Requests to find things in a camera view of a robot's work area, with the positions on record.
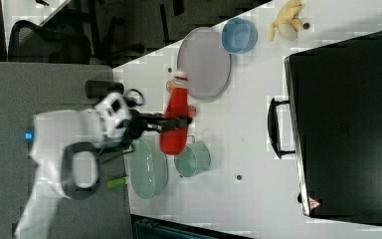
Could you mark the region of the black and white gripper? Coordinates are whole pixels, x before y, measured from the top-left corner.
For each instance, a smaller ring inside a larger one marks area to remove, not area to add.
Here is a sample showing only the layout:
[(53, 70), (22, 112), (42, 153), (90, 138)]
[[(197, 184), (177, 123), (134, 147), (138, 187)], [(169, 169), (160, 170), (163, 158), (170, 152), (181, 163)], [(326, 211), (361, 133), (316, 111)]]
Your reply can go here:
[[(103, 133), (108, 141), (128, 145), (139, 139), (145, 128), (147, 131), (163, 133), (183, 128), (192, 122), (192, 119), (164, 119), (162, 113), (140, 114), (135, 108), (143, 106), (145, 98), (141, 93), (138, 94), (141, 96), (141, 101), (120, 93), (109, 93), (94, 106), (99, 113)], [(142, 119), (155, 121), (146, 127)]]

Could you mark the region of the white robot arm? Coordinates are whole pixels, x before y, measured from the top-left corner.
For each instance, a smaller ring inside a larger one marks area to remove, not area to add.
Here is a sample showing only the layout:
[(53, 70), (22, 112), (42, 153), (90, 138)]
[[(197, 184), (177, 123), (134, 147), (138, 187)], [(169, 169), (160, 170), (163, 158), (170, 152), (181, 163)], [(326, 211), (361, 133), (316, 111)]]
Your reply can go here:
[(133, 142), (146, 131), (172, 132), (192, 119), (141, 114), (137, 102), (109, 93), (90, 109), (63, 110), (33, 116), (29, 156), (37, 164), (32, 192), (13, 235), (46, 239), (60, 201), (82, 200), (98, 189), (99, 157), (105, 151), (135, 152)]

